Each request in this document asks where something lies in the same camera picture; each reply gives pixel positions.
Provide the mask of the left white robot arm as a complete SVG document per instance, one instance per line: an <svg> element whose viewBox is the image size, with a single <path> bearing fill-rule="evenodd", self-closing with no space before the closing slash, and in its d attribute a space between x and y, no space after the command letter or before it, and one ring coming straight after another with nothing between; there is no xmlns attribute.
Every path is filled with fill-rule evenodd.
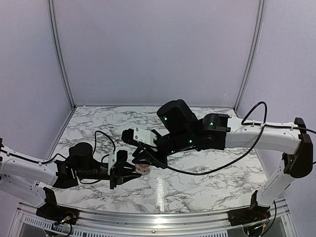
<svg viewBox="0 0 316 237"><path fill-rule="evenodd" d="M42 160L18 153L5 145L0 146L0 188L34 207L40 208L52 220L62 216L62 208L49 200L54 197L50 189L37 188L30 180L58 189L78 186L82 179L108 180L110 189L141 177L135 166L127 162L127 151L109 155L102 164L94 159L93 148L81 142L69 148L65 160Z"/></svg>

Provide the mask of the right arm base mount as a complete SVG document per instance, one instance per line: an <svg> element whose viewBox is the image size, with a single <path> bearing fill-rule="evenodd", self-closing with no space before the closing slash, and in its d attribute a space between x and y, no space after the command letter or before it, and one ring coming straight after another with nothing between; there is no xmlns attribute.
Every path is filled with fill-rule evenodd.
<svg viewBox="0 0 316 237"><path fill-rule="evenodd" d="M231 226L244 225L256 221L270 218L270 207L259 206L256 198L258 191L255 191L251 196L249 207L239 208L228 211L228 220Z"/></svg>

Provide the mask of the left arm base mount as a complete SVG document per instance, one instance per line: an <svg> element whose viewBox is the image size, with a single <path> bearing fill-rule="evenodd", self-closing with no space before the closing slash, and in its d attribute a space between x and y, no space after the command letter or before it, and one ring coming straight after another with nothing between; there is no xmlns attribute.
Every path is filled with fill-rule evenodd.
<svg viewBox="0 0 316 237"><path fill-rule="evenodd" d="M44 187L44 203L37 207L36 215L45 219L75 225L78 219L79 210L75 208L61 206L53 190Z"/></svg>

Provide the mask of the pink earbud charging case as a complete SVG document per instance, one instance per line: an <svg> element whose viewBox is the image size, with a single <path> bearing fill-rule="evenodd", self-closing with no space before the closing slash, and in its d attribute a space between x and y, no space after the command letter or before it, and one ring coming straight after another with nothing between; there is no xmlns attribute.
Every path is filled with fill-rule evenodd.
<svg viewBox="0 0 316 237"><path fill-rule="evenodd" d="M147 164L136 164L135 172L142 176L148 175L151 172L151 166Z"/></svg>

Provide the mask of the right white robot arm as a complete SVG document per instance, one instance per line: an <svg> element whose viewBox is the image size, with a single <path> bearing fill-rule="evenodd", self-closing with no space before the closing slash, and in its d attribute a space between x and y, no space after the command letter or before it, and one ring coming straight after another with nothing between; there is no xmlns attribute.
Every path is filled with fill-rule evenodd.
<svg viewBox="0 0 316 237"><path fill-rule="evenodd" d="M132 144L135 164L167 168L167 158L186 150L224 150L255 148L282 152L282 160L267 183L255 191L244 216L255 221L277 196L295 179L313 169L314 148L310 130L301 118L289 123L249 121L226 114L207 114L198 119L184 100L172 100L161 106L157 116L167 129L166 135L135 128Z"/></svg>

